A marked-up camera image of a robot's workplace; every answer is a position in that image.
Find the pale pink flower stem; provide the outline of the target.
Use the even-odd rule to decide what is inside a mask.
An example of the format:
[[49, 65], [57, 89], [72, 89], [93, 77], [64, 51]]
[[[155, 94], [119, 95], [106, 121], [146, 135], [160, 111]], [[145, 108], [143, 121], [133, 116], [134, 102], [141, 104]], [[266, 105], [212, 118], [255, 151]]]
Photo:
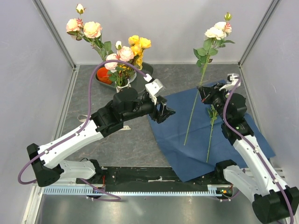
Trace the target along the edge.
[[208, 150], [207, 150], [207, 156], [206, 156], [206, 163], [209, 161], [209, 155], [210, 155], [210, 148], [211, 148], [211, 141], [212, 141], [212, 135], [213, 135], [213, 129], [214, 129], [214, 123], [217, 120], [218, 113], [214, 106], [212, 105], [210, 108], [207, 109], [209, 118], [210, 118], [210, 134], [209, 134], [209, 143], [208, 143]]

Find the blue wrapping paper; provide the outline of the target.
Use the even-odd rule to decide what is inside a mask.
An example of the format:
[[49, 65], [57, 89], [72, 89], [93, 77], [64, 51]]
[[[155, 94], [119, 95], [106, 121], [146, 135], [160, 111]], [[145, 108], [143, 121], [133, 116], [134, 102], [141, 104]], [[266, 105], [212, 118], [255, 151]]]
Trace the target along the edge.
[[206, 156], [210, 134], [207, 105], [201, 103], [197, 89], [181, 91], [166, 96], [167, 105], [176, 113], [161, 124], [149, 120], [156, 142], [169, 165], [183, 182], [214, 171], [215, 164], [233, 160], [246, 168], [241, 155], [224, 137], [222, 120], [214, 123], [209, 161]]

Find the white pink flower stem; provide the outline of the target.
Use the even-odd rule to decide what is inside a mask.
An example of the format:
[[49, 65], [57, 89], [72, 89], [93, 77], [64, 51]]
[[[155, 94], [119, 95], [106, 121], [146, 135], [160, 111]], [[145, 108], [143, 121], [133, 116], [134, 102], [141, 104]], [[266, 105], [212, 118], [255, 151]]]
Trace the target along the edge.
[[227, 12], [224, 15], [223, 21], [217, 22], [214, 26], [206, 30], [203, 46], [193, 50], [193, 53], [197, 58], [196, 65], [200, 68], [201, 74], [198, 87], [203, 85], [207, 66], [212, 62], [212, 57], [217, 55], [219, 49], [226, 47], [227, 44], [235, 43], [229, 39], [229, 36], [232, 33], [232, 26], [230, 24], [231, 19], [232, 14]]

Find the yellow flower bunch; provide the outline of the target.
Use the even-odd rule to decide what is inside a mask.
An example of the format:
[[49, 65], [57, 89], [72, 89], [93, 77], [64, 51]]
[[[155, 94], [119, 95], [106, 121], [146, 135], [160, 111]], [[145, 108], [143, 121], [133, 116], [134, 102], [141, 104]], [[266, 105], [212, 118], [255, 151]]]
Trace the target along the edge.
[[[115, 44], [118, 59], [130, 63], [141, 70], [144, 51], [151, 47], [151, 40], [144, 37], [139, 37], [138, 35], [133, 35], [128, 38], [128, 44], [129, 46], [122, 46], [120, 41]], [[128, 79], [129, 75], [131, 75], [134, 71], [131, 67], [121, 63], [118, 64], [117, 68], [119, 70], [119, 81]]]

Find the pink flower stem one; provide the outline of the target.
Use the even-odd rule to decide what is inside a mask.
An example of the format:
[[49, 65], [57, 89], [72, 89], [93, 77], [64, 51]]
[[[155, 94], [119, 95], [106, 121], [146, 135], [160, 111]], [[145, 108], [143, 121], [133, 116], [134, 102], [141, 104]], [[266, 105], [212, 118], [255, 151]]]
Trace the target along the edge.
[[66, 33], [73, 37], [76, 41], [84, 40], [99, 54], [103, 61], [106, 57], [113, 53], [112, 43], [102, 40], [102, 26], [98, 22], [89, 21], [83, 22], [82, 14], [85, 12], [85, 7], [78, 3], [76, 5], [78, 18], [69, 19], [66, 23]]

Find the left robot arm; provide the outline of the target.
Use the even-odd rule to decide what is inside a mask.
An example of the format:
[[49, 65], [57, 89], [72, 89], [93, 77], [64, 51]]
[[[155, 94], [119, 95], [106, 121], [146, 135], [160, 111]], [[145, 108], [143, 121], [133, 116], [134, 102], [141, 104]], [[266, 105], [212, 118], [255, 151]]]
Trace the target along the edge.
[[142, 97], [138, 97], [135, 89], [125, 87], [76, 129], [51, 143], [29, 145], [27, 152], [32, 159], [31, 166], [38, 186], [47, 187], [59, 179], [73, 178], [99, 183], [103, 173], [96, 160], [67, 161], [66, 157], [121, 130], [125, 121], [149, 115], [159, 124], [164, 122], [175, 114], [173, 109], [167, 107], [166, 102], [164, 97], [152, 97], [147, 91]]

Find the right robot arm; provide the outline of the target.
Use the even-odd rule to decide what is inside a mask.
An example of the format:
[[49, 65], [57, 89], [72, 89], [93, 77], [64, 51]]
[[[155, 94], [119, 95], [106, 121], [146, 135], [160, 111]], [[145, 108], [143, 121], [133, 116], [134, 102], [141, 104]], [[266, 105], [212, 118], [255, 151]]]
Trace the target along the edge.
[[222, 133], [240, 154], [251, 176], [245, 174], [232, 160], [218, 162], [214, 178], [218, 183], [227, 181], [238, 188], [251, 202], [257, 219], [263, 224], [280, 222], [294, 216], [299, 205], [299, 190], [289, 187], [270, 164], [261, 150], [253, 130], [245, 119], [246, 98], [225, 89], [217, 83], [211, 87], [198, 88], [201, 101], [211, 105], [222, 119]]

